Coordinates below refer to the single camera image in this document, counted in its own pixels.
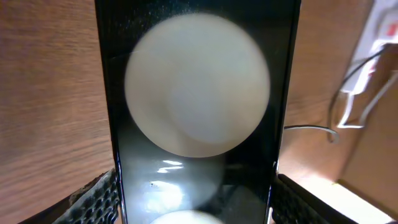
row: black surface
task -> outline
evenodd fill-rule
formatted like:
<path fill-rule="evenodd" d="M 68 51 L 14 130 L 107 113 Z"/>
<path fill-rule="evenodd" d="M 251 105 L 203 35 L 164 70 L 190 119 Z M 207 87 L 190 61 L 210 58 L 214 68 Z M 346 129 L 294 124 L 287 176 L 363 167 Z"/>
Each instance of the black surface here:
<path fill-rule="evenodd" d="M 146 189 L 139 185 L 140 181 L 149 184 L 153 180 L 161 180 L 186 187 L 184 185 L 187 183 L 195 184 L 195 181 L 205 181 L 208 178 L 213 184 L 219 177 L 210 174 L 214 173 L 211 170 L 201 169 L 212 164 L 210 167 L 221 169 L 221 172 L 215 172 L 221 175 L 218 190 L 206 202 L 192 209 L 212 213 L 228 223 L 234 223 L 231 217 L 245 217 L 246 223 L 263 222 L 269 187 L 278 160 L 299 7 L 300 2 L 294 0 L 96 0 L 114 158 L 118 180 L 123 183 L 119 186 L 123 219 L 128 217 L 129 223 L 146 223 L 156 216 L 151 213 L 147 219 L 140 220 L 142 217 L 137 215 L 140 198 L 137 193 L 140 190 L 145 193 Z M 215 14 L 243 28 L 262 50 L 271 75 L 269 105 L 257 129 L 229 152 L 203 159 L 176 156 L 151 143 L 132 120 L 123 90 L 129 54 L 146 31 L 172 16 L 194 12 Z M 167 176 L 148 170 L 151 169 L 151 164 L 159 166 L 162 160 L 182 161 L 184 169 L 181 172 L 192 172 L 195 177 L 186 173 Z M 196 192 L 188 189 L 186 192 L 200 195 L 201 190 L 203 189 L 196 189 Z M 236 206 L 243 201 L 253 202 L 250 204 L 252 208 L 245 210 Z M 186 208 L 188 207 L 181 206 L 176 209 Z"/>
<path fill-rule="evenodd" d="M 275 177 L 271 189 L 272 218 L 276 224 L 356 223 L 283 174 Z"/>

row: white cable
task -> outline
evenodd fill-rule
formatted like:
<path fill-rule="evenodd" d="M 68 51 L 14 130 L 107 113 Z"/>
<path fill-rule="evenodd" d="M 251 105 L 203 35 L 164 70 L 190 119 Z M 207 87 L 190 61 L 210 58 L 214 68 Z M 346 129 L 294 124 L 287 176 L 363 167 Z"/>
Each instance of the white cable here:
<path fill-rule="evenodd" d="M 348 93 L 348 97 L 346 100 L 346 108 L 344 110 L 343 116 L 340 119 L 340 122 L 337 124 L 337 128 L 363 128 L 363 126 L 359 125 L 346 125 L 346 122 L 349 118 L 349 114 L 353 109 L 354 103 L 354 95 L 352 93 Z"/>
<path fill-rule="evenodd" d="M 366 123 L 366 118 L 368 117 L 368 114 L 370 111 L 373 109 L 374 105 L 380 100 L 380 98 L 385 94 L 385 92 L 390 89 L 392 84 L 397 80 L 398 78 L 398 71 L 393 71 L 393 74 L 391 75 L 390 79 L 387 81 L 386 84 L 380 89 L 380 91 L 377 93 L 377 95 L 372 99 L 372 101 L 365 107 L 365 110 L 362 112 L 362 115 L 359 119 L 359 124 L 361 126 L 365 126 Z"/>
<path fill-rule="evenodd" d="M 319 129 L 322 131 L 327 131 L 328 133 L 333 135 L 333 143 L 338 143 L 340 136 L 335 130 L 332 130 L 327 127 L 323 126 L 318 126 L 318 125 L 311 125 L 311 124 L 302 124 L 302 125 L 291 125 L 291 126 L 284 126 L 284 130 L 291 130 L 291 129 L 305 129 L 305 128 L 313 128 L 313 129 Z"/>
<path fill-rule="evenodd" d="M 387 81 L 387 83 L 384 84 L 384 86 L 380 89 L 380 91 L 376 94 L 376 96 L 365 107 L 364 111 L 361 114 L 361 117 L 359 118 L 359 125 L 347 125 L 347 124 L 345 124 L 347 122 L 349 114 L 351 113 L 351 110 L 353 109 L 353 102 L 354 102 L 354 95 L 353 94 L 348 94 L 348 97 L 347 97 L 347 100 L 346 100 L 346 108 L 344 110 L 343 116 L 340 119 L 340 122 L 337 125 L 337 128 L 363 128 L 363 127 L 365 127 L 366 119 L 368 117 L 368 114 L 373 109 L 374 105 L 377 104 L 377 102 L 380 100 L 380 98 L 386 93 L 386 91 L 388 89 L 390 89 L 392 84 L 397 79 L 398 79 L 398 71 L 394 71 L 393 74 L 391 75 L 391 78 Z"/>

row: black frame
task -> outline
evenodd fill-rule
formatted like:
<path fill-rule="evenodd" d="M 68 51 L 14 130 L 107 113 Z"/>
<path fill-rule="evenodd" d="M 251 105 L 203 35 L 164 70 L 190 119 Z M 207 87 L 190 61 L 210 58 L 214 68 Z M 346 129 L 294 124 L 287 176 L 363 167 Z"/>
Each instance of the black frame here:
<path fill-rule="evenodd" d="M 109 127 L 111 131 L 111 141 L 112 141 L 112 148 L 113 148 L 113 157 L 114 157 L 114 163 L 115 163 L 115 168 L 116 168 L 116 178 L 117 178 L 117 185 L 118 185 L 118 192 L 119 192 L 119 198 L 120 198 L 120 208 L 121 208 L 121 219 L 123 223 L 127 223 L 127 215 L 126 215 L 126 208 L 124 204 L 124 191 L 123 191 L 123 185 L 122 185 L 122 170 L 121 170 L 121 160 L 120 160 L 120 155 L 119 155 L 119 146 L 118 146 L 118 137 L 116 133 L 116 127 L 115 127 L 115 122 L 113 121 L 113 114 L 114 114 L 114 108 L 112 105 L 109 103 L 111 101 L 110 97 L 110 86 L 109 86 L 109 77 L 108 77 L 108 66 L 106 63 L 107 55 L 106 52 L 104 52 L 104 49 L 106 48 L 106 43 L 101 40 L 101 37 L 104 35 L 104 29 L 103 29 L 103 21 L 101 20 L 102 18 L 102 5 L 100 4 L 102 0 L 95 0 L 95 9 L 96 9 L 96 18 L 97 18 L 97 26 L 98 26 L 98 34 L 99 34 L 99 44 L 100 44 L 100 51 L 101 51 L 101 61 L 102 61 L 102 66 L 103 66 L 103 75 L 104 75 L 104 85 L 105 85 L 105 92 L 106 92 L 106 101 L 107 101 L 107 108 L 108 108 L 108 119 L 109 119 Z M 290 27 L 290 37 L 289 37 L 289 52 L 288 52 L 288 57 L 286 61 L 286 69 L 285 69 L 285 77 L 284 77 L 284 87 L 283 87 L 283 94 L 282 94 L 282 104 L 280 107 L 280 113 L 281 115 L 279 116 L 279 120 L 277 121 L 277 127 L 276 127 L 276 132 L 277 132 L 277 139 L 279 140 L 277 144 L 277 155 L 279 155 L 279 149 L 280 145 L 282 142 L 282 132 L 283 132 L 283 126 L 284 126 L 284 116 L 285 116 L 285 109 L 286 109 L 286 102 L 287 102 L 287 94 L 288 94 L 288 89 L 289 89 L 289 81 L 290 81 L 290 71 L 292 68 L 292 61 L 293 61 L 293 55 L 294 55 L 294 46 L 295 46 L 295 38 L 296 38 L 296 33 L 297 33 L 297 26 L 298 26 L 298 21 L 299 21 L 299 14 L 300 14 L 300 6 L 301 6 L 301 0 L 295 0 L 294 2 L 294 8 L 293 8 L 293 18 L 292 18 L 292 25 Z M 277 162 L 274 163 L 273 168 L 272 168 L 272 173 L 276 175 L 277 173 Z M 270 188 L 269 190 L 269 196 L 272 194 L 272 190 Z M 265 221 L 268 220 L 269 216 L 269 203 L 270 197 L 268 197 L 267 201 L 267 210 L 266 210 L 266 217 Z"/>

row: white ball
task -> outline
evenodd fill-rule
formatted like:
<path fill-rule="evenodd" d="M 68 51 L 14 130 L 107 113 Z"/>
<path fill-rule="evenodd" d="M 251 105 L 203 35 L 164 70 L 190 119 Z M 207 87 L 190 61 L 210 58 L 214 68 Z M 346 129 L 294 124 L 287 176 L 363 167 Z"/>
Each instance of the white ball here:
<path fill-rule="evenodd" d="M 125 93 L 140 130 L 179 156 L 222 154 L 258 126 L 269 99 L 269 71 L 256 43 L 209 14 L 154 26 L 129 59 Z"/>
<path fill-rule="evenodd" d="M 161 216 L 152 222 L 152 224 L 223 224 L 216 217 L 207 213 L 187 210 L 172 212 Z"/>

